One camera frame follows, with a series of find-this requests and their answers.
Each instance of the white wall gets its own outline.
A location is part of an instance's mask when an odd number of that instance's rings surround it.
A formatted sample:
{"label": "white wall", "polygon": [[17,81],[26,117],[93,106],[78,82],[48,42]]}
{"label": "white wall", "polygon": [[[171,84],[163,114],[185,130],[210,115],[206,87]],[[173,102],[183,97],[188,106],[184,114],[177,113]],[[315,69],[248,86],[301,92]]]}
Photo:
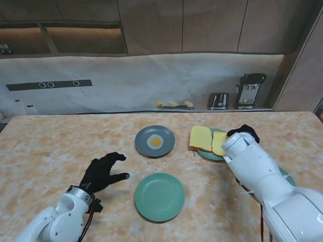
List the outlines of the white wall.
{"label": "white wall", "polygon": [[[38,114],[153,110],[157,100],[165,105],[189,100],[206,109],[210,92],[230,93],[232,104],[243,72],[267,74],[256,101],[262,106],[282,58],[190,53],[0,59],[0,112],[4,117],[24,114],[26,105],[34,105]],[[6,88],[6,84],[81,79],[91,79],[93,87],[14,92]]]}

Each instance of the cable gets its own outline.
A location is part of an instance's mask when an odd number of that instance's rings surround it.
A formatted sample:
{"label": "cable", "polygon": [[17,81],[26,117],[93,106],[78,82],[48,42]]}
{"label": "cable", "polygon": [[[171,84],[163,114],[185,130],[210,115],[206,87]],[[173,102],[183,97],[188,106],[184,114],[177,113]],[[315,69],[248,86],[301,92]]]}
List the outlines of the cable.
{"label": "cable", "polygon": [[92,222],[92,219],[93,219],[93,216],[94,216],[94,208],[93,208],[93,203],[95,201],[94,194],[91,194],[91,197],[92,197],[92,205],[91,205],[89,217],[87,218],[87,221],[86,221],[86,224],[84,226],[84,229],[83,229],[83,231],[81,233],[81,236],[79,237],[79,240],[77,242],[81,242],[84,239],[85,234],[86,234],[87,230],[89,229],[89,226],[90,226],[90,224]]}
{"label": "cable", "polygon": [[263,216],[262,216],[262,205],[260,205],[261,209],[261,217],[260,217],[260,236],[261,236],[261,242],[263,242]]}

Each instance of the egg yolk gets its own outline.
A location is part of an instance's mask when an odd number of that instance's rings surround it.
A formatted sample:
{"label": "egg yolk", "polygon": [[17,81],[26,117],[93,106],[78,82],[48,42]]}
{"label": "egg yolk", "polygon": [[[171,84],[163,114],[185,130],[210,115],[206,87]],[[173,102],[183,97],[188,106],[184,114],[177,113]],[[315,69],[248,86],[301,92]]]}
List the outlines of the egg yolk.
{"label": "egg yolk", "polygon": [[158,146],[158,145],[160,145],[160,144],[161,144],[160,139],[158,139],[158,138],[153,138],[153,139],[151,140],[151,144],[152,144],[153,146]]}

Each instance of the egg white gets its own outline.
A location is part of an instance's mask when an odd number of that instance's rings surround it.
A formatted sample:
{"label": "egg white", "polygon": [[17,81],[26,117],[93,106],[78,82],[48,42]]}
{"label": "egg white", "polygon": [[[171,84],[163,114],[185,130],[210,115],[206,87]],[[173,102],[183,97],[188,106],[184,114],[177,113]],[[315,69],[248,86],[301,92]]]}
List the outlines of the egg white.
{"label": "egg white", "polygon": [[[153,146],[153,145],[151,144],[151,140],[152,140],[152,139],[155,139],[155,138],[157,138],[157,139],[159,139],[159,140],[160,140],[160,145],[158,145],[158,146]],[[163,140],[163,138],[162,138],[160,135],[151,135],[151,136],[147,139],[147,145],[148,145],[148,147],[149,147],[149,148],[151,148],[151,149],[153,149],[153,150],[158,150],[158,149],[160,149],[160,148],[163,146],[163,143],[164,143],[164,140]]]}

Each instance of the kitchen counter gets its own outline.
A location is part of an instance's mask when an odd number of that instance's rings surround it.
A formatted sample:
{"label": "kitchen counter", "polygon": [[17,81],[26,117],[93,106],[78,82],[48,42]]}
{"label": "kitchen counter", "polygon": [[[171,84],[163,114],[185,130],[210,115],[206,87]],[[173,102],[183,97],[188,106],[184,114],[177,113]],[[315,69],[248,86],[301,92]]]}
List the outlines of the kitchen counter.
{"label": "kitchen counter", "polygon": [[[323,190],[323,124],[310,112],[149,113],[19,116],[0,134],[0,241],[13,241],[42,209],[55,207],[78,185],[94,158],[117,151],[127,156],[112,173],[131,177],[96,194],[85,241],[260,241],[260,208],[236,183],[225,163],[204,160],[188,148],[192,126],[225,131],[252,126],[261,146],[298,186]],[[149,125],[171,129],[174,149],[159,159],[137,153],[136,134]],[[149,174],[167,172],[184,185],[185,206],[166,223],[144,220],[134,192]]]}

